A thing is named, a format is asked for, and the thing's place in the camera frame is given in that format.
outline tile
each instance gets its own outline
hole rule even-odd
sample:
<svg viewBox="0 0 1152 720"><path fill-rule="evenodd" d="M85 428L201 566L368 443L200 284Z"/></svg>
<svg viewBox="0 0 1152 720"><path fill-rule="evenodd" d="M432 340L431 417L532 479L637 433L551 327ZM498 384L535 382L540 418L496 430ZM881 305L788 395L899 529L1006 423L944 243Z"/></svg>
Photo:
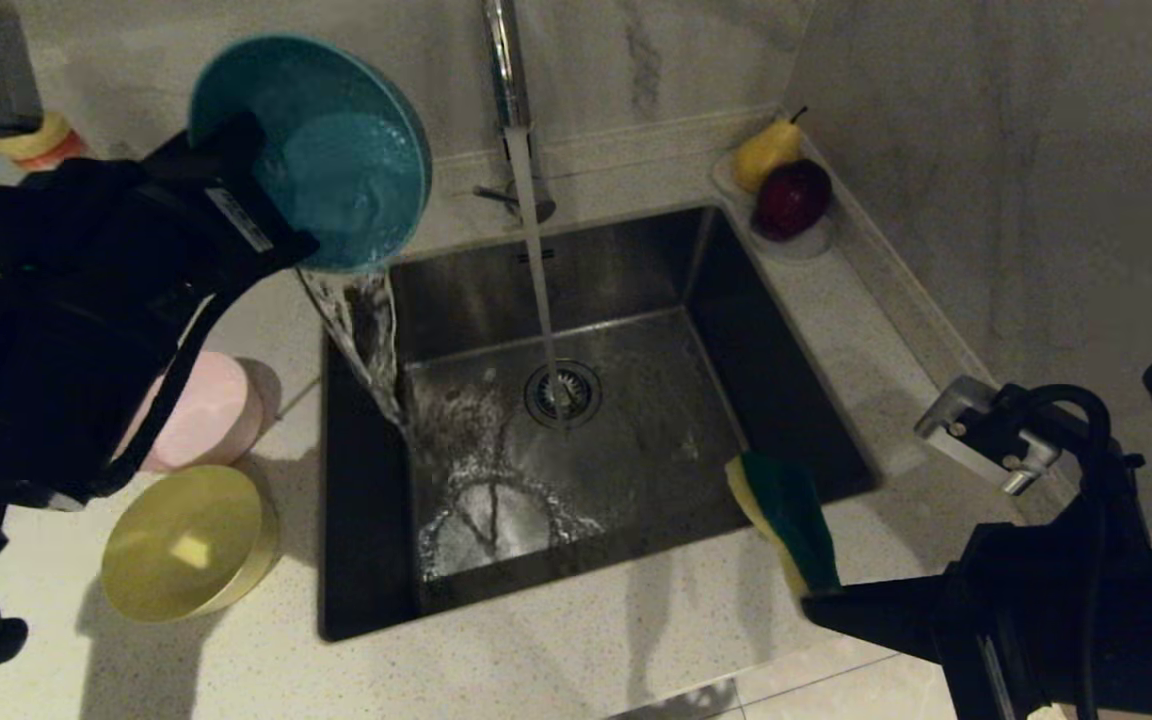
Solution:
<svg viewBox="0 0 1152 720"><path fill-rule="evenodd" d="M741 720L740 697L732 679L700 688L699 691L681 694L668 700L622 712L608 720L700 720L704 717Z"/></svg>
<svg viewBox="0 0 1152 720"><path fill-rule="evenodd" d="M896 654L873 643L840 637L751 667L736 675L736 688L748 705Z"/></svg>
<svg viewBox="0 0 1152 720"><path fill-rule="evenodd" d="M745 720L956 720L941 667L896 655L745 705Z"/></svg>

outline yellow sponge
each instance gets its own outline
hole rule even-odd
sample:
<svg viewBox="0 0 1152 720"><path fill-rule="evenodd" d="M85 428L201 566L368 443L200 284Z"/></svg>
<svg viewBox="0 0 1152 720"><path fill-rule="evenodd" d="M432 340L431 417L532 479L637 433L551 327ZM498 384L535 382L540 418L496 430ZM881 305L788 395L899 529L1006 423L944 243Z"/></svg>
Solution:
<svg viewBox="0 0 1152 720"><path fill-rule="evenodd" d="M812 475L746 452L727 464L727 487L758 532L776 547L794 597L838 588L833 538L824 523Z"/></svg>

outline drain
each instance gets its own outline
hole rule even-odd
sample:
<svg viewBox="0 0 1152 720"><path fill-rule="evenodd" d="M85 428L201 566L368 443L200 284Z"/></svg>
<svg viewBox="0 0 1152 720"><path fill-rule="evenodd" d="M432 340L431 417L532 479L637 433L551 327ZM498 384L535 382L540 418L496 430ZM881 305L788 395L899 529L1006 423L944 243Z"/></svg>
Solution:
<svg viewBox="0 0 1152 720"><path fill-rule="evenodd" d="M598 414L602 403L602 384L598 381L594 370L571 359L558 362L558 381L566 391L567 404L563 407L563 420L559 424L554 384L550 380L550 366L540 365L524 388L526 414L548 429L566 425L569 429L579 427Z"/></svg>

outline countertop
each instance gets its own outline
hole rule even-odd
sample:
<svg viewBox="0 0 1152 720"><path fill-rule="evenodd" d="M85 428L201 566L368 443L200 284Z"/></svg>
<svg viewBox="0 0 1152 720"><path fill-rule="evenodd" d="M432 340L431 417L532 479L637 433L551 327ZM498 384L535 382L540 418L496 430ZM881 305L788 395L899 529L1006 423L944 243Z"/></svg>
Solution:
<svg viewBox="0 0 1152 720"><path fill-rule="evenodd" d="M552 151L550 190L559 211L547 232L721 202L708 169L740 122L714 123L726 123L719 129L727 135L675 127L675 136L657 138L655 147L669 151L635 164L616 160L628 141L611 136L594 142L598 152L575 143ZM644 146L643 138L631 141ZM476 179L499 173L493 160L435 165L434 196L408 255L517 233L497 204L470 195ZM756 251L755 258L881 477L876 491L826 507L844 582L940 571L979 521L1020 521L1006 498L914 437L937 387L836 249L805 263ZM105 538L154 475L138 473L131 487L78 514L9 511L0 606L25 619L31 635L17 659L0 666L0 719L606 717L838 637L799 614L772 548L745 529L362 638L323 642L316 634L320 342L296 278L280 273L234 305L207 343L242 357L276 409L238 465L273 492L283 556L228 611L136 626L105 601Z"/></svg>

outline wall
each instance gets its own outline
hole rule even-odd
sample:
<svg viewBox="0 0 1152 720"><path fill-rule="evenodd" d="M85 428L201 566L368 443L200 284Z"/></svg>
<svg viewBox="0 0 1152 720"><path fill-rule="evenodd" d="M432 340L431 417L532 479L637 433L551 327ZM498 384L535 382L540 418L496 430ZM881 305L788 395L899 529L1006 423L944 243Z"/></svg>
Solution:
<svg viewBox="0 0 1152 720"><path fill-rule="evenodd" d="M1147 456L1152 3L820 0L786 105L998 378Z"/></svg>
<svg viewBox="0 0 1152 720"><path fill-rule="evenodd" d="M517 0L540 141L776 104L814 0ZM255 33L310 35L402 88L435 158L494 151L477 0L15 0L44 101L103 158L183 127L200 69ZM0 182L18 173L0 160Z"/></svg>

